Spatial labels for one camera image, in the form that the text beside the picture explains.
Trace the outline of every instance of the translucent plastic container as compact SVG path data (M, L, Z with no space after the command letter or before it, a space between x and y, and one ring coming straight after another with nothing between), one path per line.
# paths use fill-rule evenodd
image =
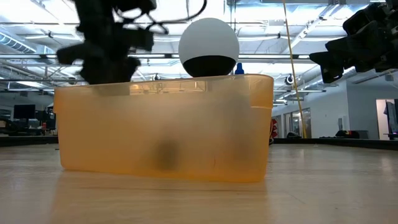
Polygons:
M274 79L266 75L57 88L68 170L229 182L266 174Z

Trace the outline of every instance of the ceiling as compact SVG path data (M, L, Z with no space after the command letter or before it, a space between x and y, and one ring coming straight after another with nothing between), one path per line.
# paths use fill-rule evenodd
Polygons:
M197 12L203 4L202 0L173 0L172 2L171 4L169 0L157 0L158 7L151 13L152 17L158 20L181 19ZM286 86L284 83L285 77L292 73L289 60L263 58L268 54L273 54L273 57L289 54L283 5L280 1L272 0L237 0L236 5L231 2L233 1L208 1L206 10L196 19L215 17L230 24L239 38L241 55L258 55L255 60L248 58L241 60L245 72L270 75L275 79L275 89L291 89L291 86ZM340 1L340 3L342 4L331 5L327 0L287 1L287 18L293 54L305 57L313 52L325 51L325 43L345 36L342 29L344 21L356 11L366 7L369 1L352 0ZM138 11L132 11L125 13L124 16L134 17L138 14ZM5 34L18 43L35 49L36 54L53 54L59 48L78 44L83 40L83 36L75 30L79 19L74 4L69 0L2 0L0 1L0 15L0 34ZM150 20L143 17L137 22L143 26ZM178 40L188 25L189 23L184 22L168 25L170 35L156 36L152 52L138 53L178 55ZM0 44L0 54L24 56L20 49L14 50L4 44ZM179 62L178 56L176 57L175 59L142 59L142 67L139 68L137 74L134 74L133 80L136 82L144 79L151 80L156 73L161 78L189 77ZM79 78L76 73L80 70L80 66L59 67L55 60L43 62L21 57L0 59L0 63L4 68L13 68L12 72L17 72L15 75L31 79ZM295 60L294 69L300 85L304 88L306 86L323 88L322 83L319 82L319 66L309 60ZM9 78L3 73L0 73L0 77ZM69 84L47 82L44 85L46 88L53 88L54 85ZM280 95L281 93L276 93L275 97L280 98Z

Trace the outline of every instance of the desk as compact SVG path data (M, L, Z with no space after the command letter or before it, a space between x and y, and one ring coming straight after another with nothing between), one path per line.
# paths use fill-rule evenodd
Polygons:
M398 152L273 145L265 181L138 178L60 167L57 145L0 148L0 223L396 223Z

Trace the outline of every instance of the black equipment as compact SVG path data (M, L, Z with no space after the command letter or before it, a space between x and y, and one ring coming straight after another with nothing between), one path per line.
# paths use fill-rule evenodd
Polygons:
M14 105L14 119L34 119L36 105Z
M89 84L129 82L131 76L141 65L129 53L137 49L151 51L154 45L155 32L150 29L159 26L163 32L169 31L163 26L175 22L188 21L200 15L206 8L207 0L203 0L200 11L189 18L175 21L155 21L149 13L156 9L156 0L73 0L80 19L77 31L82 32L85 41L57 51L58 61L71 65L75 60L83 60L80 72ZM141 15L135 18L125 18L122 12L140 9ZM114 20L114 12L122 22ZM153 22L145 29L135 30L124 28L133 24L143 16L148 16Z
M325 44L327 52L310 54L321 66L324 83L343 76L344 69L357 72L398 68L398 0L372 3L344 22L347 37Z

